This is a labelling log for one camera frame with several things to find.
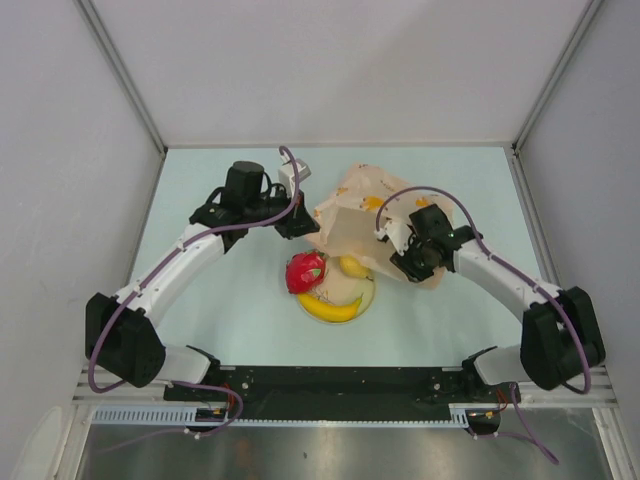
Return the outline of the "orange fake fruit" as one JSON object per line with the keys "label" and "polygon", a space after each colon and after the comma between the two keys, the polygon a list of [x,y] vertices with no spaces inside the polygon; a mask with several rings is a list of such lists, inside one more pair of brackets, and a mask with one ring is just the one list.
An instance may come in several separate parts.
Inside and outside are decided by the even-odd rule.
{"label": "orange fake fruit", "polygon": [[373,278],[371,270],[350,255],[340,256],[339,266],[342,273],[350,278],[368,280]]}

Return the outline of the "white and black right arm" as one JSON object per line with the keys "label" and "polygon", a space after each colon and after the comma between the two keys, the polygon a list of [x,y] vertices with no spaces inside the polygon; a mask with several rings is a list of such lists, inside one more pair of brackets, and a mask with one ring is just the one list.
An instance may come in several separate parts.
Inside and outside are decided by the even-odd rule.
{"label": "white and black right arm", "polygon": [[387,219],[376,233],[395,251],[391,263],[409,281],[421,283],[445,269],[475,283],[521,324],[521,340],[489,347],[468,357],[461,376],[463,393],[484,401],[497,385],[531,381],[543,390],[567,386],[578,375],[591,384],[590,371],[606,350],[589,294],[534,279],[489,251],[470,225],[455,228],[437,205],[408,220]]}

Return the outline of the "translucent banana-print plastic bag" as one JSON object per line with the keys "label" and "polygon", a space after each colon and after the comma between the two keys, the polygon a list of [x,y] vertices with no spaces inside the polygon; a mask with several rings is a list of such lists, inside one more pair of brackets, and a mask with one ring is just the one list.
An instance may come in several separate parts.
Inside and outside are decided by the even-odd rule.
{"label": "translucent banana-print plastic bag", "polygon": [[[313,218],[319,232],[305,236],[310,244],[331,257],[350,255],[376,273],[410,283],[396,268],[390,257],[395,253],[391,241],[380,242],[375,236],[376,215],[385,200],[410,184],[381,167],[354,164],[327,200],[314,208]],[[422,207],[438,205],[453,223],[454,204],[435,193],[409,192],[392,200],[381,215],[381,226],[387,219],[409,223],[409,214]]]}

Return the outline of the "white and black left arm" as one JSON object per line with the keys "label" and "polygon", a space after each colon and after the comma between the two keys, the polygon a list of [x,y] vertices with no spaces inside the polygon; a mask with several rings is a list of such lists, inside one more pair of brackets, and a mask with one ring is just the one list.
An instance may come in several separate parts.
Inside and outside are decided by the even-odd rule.
{"label": "white and black left arm", "polygon": [[202,400],[219,392],[221,376],[211,369],[213,357],[196,347],[163,344],[157,328],[199,273],[250,230],[272,227],[287,240],[318,231],[301,190],[310,168],[286,147],[279,153],[283,163],[276,182],[258,163],[234,162],[224,185],[195,209],[161,260],[115,294],[90,298],[85,309],[85,355],[92,391],[109,390],[95,378],[96,369],[102,368],[116,376],[119,385],[185,383]]}

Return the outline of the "yellow fake banana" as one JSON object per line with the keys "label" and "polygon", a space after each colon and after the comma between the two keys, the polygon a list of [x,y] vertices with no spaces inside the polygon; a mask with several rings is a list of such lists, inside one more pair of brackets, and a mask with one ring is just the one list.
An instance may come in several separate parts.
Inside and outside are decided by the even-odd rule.
{"label": "yellow fake banana", "polygon": [[297,300],[307,313],[327,323],[351,321],[357,316],[361,305],[360,298],[346,305],[333,305],[307,293],[298,294]]}

